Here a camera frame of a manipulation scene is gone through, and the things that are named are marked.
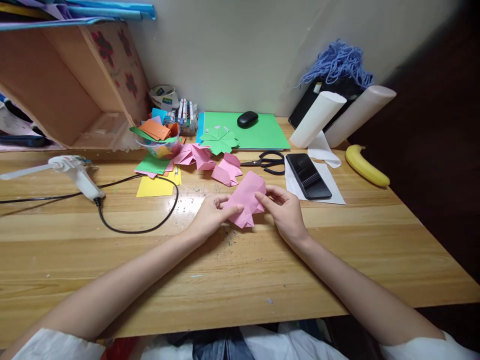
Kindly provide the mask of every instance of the scissors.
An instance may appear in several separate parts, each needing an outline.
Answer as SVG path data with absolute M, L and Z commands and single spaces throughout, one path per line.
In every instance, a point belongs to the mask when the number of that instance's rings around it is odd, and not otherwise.
M 280 158 L 265 158 L 265 156 L 269 154 L 278 155 Z M 269 150 L 260 154 L 260 160 L 244 162 L 240 164 L 240 166 L 259 166 L 263 168 L 263 171 L 266 171 L 267 173 L 270 173 L 272 175 L 283 175 L 285 174 L 285 170 L 275 171 L 275 170 L 268 169 L 272 166 L 280 165 L 280 164 L 285 165 L 284 155 L 279 151 Z

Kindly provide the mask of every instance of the white paper roll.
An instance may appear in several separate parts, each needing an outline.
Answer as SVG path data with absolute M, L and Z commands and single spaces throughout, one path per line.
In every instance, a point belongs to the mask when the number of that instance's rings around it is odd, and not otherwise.
M 322 91 L 290 137 L 292 144 L 305 149 L 346 102 L 335 92 Z
M 328 145 L 331 148 L 339 146 L 395 96 L 397 93 L 388 87 L 379 85 L 368 87 L 325 132 Z

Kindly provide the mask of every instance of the hand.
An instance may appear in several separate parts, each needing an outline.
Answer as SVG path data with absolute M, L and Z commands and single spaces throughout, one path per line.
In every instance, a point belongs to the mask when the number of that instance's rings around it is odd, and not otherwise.
M 298 242 L 309 238 L 298 197 L 284 188 L 273 185 L 266 186 L 266 195 L 256 192 L 255 197 L 272 214 L 275 225 L 285 241 Z
M 186 229 L 194 237 L 200 237 L 204 242 L 212 235 L 229 217 L 243 211 L 244 206 L 238 205 L 223 210 L 225 203 L 230 198 L 229 194 L 216 194 L 207 196 L 195 215 L 195 218 Z

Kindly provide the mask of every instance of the black phone screen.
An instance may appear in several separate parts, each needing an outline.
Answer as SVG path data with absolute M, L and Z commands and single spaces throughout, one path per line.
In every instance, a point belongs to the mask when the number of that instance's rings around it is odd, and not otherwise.
M 322 200 L 332 197 L 332 193 L 307 154 L 288 154 L 286 159 L 307 199 Z

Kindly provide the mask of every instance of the green origami flower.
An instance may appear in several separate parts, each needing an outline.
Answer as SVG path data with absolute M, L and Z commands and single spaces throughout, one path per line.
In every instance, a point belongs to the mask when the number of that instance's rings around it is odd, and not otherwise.
M 224 127 L 211 128 L 208 132 L 203 133 L 200 139 L 203 140 L 202 146 L 209 146 L 210 151 L 215 155 L 230 153 L 232 148 L 239 144 L 235 134 Z

